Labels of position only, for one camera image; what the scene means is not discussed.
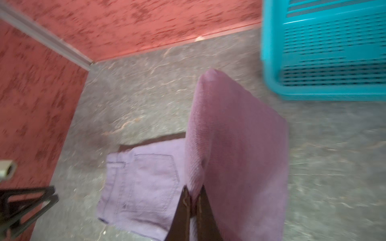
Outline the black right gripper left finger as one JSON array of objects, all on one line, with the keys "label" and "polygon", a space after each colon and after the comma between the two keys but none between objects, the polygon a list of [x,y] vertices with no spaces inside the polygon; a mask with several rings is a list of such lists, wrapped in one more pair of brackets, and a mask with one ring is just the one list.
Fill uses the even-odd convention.
[{"label": "black right gripper left finger", "polygon": [[178,206],[173,218],[170,230],[165,241],[189,241],[190,240],[190,218],[191,218],[191,196],[186,186],[180,195]]}]

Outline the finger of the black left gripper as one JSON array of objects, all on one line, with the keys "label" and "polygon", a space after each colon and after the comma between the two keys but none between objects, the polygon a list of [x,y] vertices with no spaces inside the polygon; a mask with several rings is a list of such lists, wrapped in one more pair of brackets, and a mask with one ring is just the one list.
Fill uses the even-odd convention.
[{"label": "finger of the black left gripper", "polygon": [[7,202],[1,209],[1,239],[14,240],[59,201],[58,195]]},{"label": "finger of the black left gripper", "polygon": [[[12,196],[30,195],[32,198],[16,199],[10,201]],[[43,202],[48,202],[45,206],[51,208],[56,204],[56,194],[54,186],[1,189],[1,211],[19,211],[28,208],[34,209]]]}]

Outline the teal plastic basket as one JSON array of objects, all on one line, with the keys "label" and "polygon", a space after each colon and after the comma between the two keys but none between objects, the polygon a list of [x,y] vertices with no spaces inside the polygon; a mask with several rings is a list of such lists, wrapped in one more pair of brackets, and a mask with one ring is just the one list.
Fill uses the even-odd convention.
[{"label": "teal plastic basket", "polygon": [[261,60],[283,99],[384,101],[386,2],[264,1]]}]

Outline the purple trousers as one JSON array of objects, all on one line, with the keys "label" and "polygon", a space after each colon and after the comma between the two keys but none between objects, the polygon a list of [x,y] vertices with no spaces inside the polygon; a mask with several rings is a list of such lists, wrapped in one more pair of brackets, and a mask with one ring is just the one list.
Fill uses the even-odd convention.
[{"label": "purple trousers", "polygon": [[190,241],[198,241],[196,203],[204,186],[223,241],[282,239],[287,121],[224,72],[200,77],[185,137],[111,153],[106,166],[97,215],[108,225],[165,241],[186,186]]}]

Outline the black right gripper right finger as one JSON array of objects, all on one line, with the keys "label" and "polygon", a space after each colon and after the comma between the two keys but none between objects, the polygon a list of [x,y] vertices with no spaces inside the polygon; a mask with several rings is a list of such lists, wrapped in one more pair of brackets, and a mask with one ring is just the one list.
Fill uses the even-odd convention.
[{"label": "black right gripper right finger", "polygon": [[223,241],[203,186],[196,203],[198,241]]}]

